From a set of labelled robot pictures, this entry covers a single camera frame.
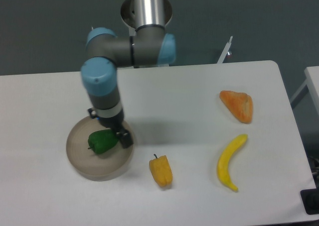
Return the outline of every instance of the blue joint cap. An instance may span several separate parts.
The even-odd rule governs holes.
[[[109,94],[117,85],[116,68],[106,58],[95,57],[87,60],[81,68],[81,77],[86,91],[93,96]]]
[[[86,40],[86,46],[88,46],[89,42],[96,36],[100,35],[100,34],[110,34],[113,35],[114,37],[116,37],[116,34],[108,28],[95,28],[93,29],[91,32],[89,32],[88,38]]]
[[[176,59],[176,42],[173,34],[167,33],[163,39],[158,57],[158,64],[173,63]]]

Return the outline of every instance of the black object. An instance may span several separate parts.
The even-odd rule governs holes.
[[[308,215],[319,214],[319,189],[301,190],[303,204]]]
[[[116,136],[119,139],[124,149],[129,148],[131,145],[133,145],[133,139],[132,139],[131,133],[128,130],[126,130],[124,127],[120,130],[120,132],[116,133]]]

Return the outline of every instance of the green pepper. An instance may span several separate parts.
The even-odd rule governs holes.
[[[99,130],[89,135],[88,149],[92,149],[96,154],[102,154],[113,148],[118,141],[111,129]]]

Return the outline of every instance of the orange bread slice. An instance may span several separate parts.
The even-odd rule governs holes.
[[[248,94],[221,91],[219,98],[240,122],[251,123],[253,118],[253,100]]]

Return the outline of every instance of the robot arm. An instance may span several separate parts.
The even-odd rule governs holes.
[[[135,36],[117,37],[106,28],[89,33],[86,45],[89,59],[81,68],[82,81],[93,104],[90,116],[111,128],[124,148],[131,146],[133,140],[122,125],[124,112],[117,87],[117,68],[175,60],[174,36],[165,34],[163,0],[134,0],[134,11]]]

